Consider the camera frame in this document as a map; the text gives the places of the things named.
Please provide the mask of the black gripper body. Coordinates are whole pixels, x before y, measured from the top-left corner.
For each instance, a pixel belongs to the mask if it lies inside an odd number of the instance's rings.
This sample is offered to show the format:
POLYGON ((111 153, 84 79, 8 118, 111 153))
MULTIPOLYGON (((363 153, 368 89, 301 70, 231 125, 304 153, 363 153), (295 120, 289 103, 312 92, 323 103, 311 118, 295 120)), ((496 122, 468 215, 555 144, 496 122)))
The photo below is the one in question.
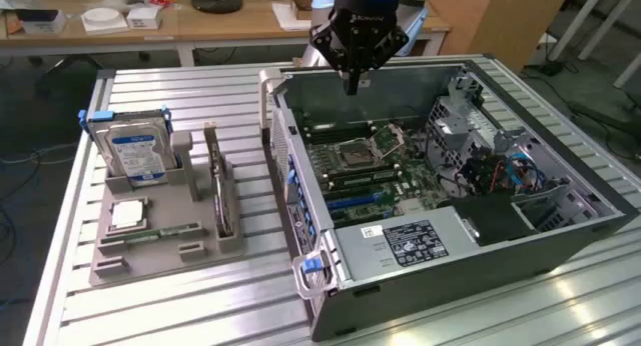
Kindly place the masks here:
POLYGON ((338 42, 346 50, 351 50, 354 29, 368 30, 370 28, 383 29, 398 26, 399 1, 334 0, 328 21, 338 35, 338 42))

